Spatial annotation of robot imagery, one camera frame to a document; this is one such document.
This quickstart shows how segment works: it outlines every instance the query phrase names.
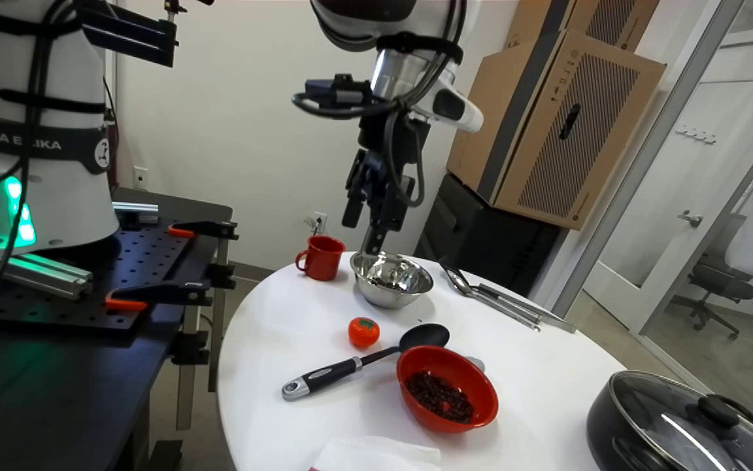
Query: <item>white robot body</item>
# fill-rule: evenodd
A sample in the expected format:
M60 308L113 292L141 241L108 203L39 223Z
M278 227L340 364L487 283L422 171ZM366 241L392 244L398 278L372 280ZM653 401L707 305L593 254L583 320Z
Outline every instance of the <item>white robot body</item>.
M462 24L453 17L447 28L447 11L449 0L311 0L311 8L320 16L324 36L342 50L364 53L378 48L378 38L392 33L417 33L417 36L453 36L456 31L470 31L482 0L465 0ZM372 76L372 92L381 100L395 100L417 88L427 70L435 67L435 50L381 50L378 57L378 67ZM461 92L453 88L456 80L456 63L449 61L447 70L427 88L427 93L414 103L414 109L430 120L442 120L457 125L462 130L478 130L483 125L483 113L468 103ZM462 103L461 116L442 116L435 106L440 93L449 93L453 100Z
M0 2L0 16L39 24L53 0ZM31 70L34 36L0 31L0 88L26 92ZM103 54L82 31L57 36L49 53L48 97L74 103L106 103ZM0 97L0 120L23 123L26 104ZM103 113L68 113L48 106L39 125L48 127L103 127ZM0 172L15 164L15 154L0 152ZM108 239L117 231L108 172L91 172L78 159L31 156L28 198L26 198L34 244L18 252L82 246ZM9 239L10 220L0 216L0 239Z

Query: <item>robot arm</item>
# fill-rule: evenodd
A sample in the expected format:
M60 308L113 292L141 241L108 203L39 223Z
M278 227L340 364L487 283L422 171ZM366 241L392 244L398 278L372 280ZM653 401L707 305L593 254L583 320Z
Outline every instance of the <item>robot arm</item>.
M364 116L408 106L427 120L465 130L482 127L482 109L453 88L456 65L462 57L461 38L477 20L478 0L311 0L311 8L324 36L340 50L379 50L368 93L354 103L364 106ZM351 88L342 87L340 93L351 104ZM324 103L307 93L320 106L338 109L338 103L328 97L333 97L333 84L324 87Z
M483 116L453 88L462 61L461 38L478 0L311 0L324 36L349 53L379 50L372 80L334 76L307 80L295 104L320 118L361 118L358 154L349 174L342 224L372 210L364 256L381 252L408 206L427 197L422 150L430 120L478 130Z
M167 17L147 17L108 0L0 2L0 188L9 180L18 188L15 172L31 156L15 252L78 246L117 227L106 174L106 67L94 48L174 65L174 16L184 8L164 0L164 11ZM0 192L0 252L10 241L10 203Z

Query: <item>white wall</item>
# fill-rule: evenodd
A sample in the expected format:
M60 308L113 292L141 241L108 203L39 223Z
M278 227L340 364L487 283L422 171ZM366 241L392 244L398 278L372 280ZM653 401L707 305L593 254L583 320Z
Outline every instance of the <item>white wall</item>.
M162 16L157 2L121 2ZM349 54L320 31L307 0L185 2L181 50L174 70L121 61L121 167L150 171L150 188L219 202L236 210L243 239L232 258L283 267L304 249L307 215L330 211L330 232L358 249L361 231L340 227L345 178L358 150L357 123L310 118L291 104L304 78L351 70L368 78L374 53ZM465 42L457 87L468 88L483 54L506 42L516 0L483 0ZM456 130L435 125L425 152L430 197L410 210L406 231L387 249L414 252Z

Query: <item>red bowl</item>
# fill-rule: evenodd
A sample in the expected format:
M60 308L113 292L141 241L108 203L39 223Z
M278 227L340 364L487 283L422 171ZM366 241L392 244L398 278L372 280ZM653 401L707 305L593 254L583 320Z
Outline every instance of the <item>red bowl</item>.
M408 380L414 375L435 375L444 380L447 384L465 393L468 402L473 406L473 414L468 422L453 422L435 411L430 411L410 389ZM402 401L417 422L422 422L427 430L442 431L442 435L462 435L470 430L487 426L499 414L499 394L487 380L487 375L470 364L468 359L457 355L456 350L438 349L438 346L422 346L410 349L398 362L398 381L402 389Z

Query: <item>stainless steel bowl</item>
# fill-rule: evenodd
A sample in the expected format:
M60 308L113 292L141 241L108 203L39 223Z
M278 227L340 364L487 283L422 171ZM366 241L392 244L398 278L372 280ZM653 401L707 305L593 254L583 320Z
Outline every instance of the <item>stainless steel bowl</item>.
M435 284L425 267L398 254L358 256L354 263L357 290L379 308L402 308Z

